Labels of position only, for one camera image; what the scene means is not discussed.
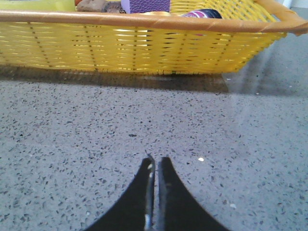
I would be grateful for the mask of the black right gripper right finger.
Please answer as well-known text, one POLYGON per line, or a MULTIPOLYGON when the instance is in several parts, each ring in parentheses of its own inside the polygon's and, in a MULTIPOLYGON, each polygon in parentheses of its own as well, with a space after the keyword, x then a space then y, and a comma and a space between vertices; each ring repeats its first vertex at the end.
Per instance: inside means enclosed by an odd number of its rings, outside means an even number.
POLYGON ((193 198, 177 175, 171 159, 159 164, 159 231, 226 231, 193 198))

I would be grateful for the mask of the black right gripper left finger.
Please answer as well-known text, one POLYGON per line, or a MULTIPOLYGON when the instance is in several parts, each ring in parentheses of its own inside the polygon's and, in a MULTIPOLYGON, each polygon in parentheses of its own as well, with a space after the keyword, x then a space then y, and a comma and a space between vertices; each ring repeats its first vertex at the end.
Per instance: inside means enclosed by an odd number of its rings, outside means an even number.
POLYGON ((151 231, 153 229, 155 162, 142 160, 133 181, 117 202, 88 231, 151 231))

